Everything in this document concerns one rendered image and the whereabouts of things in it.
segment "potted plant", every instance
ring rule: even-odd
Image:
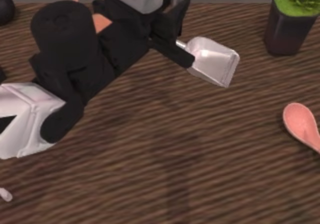
[[[272,0],[264,43],[272,55],[296,54],[320,14],[320,0]]]

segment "wooden surface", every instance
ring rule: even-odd
[[[8,82],[33,74],[39,4],[0,28]],[[183,41],[207,36],[241,57],[231,86],[151,51],[43,153],[0,164],[1,224],[318,224],[320,158],[284,130],[301,102],[320,116],[320,22],[294,57],[271,57],[267,4],[193,4]]]

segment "square pot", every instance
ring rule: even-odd
[[[272,0],[264,43],[271,55],[291,56],[298,53],[309,31],[317,20],[315,16],[288,16]]]

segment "pink spoon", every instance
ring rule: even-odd
[[[320,134],[309,108],[300,103],[290,103],[284,108],[282,118],[286,129],[294,138],[320,153]]]

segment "green moss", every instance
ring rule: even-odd
[[[274,0],[279,11],[291,17],[310,17],[319,14],[319,10],[308,10],[291,0]]]

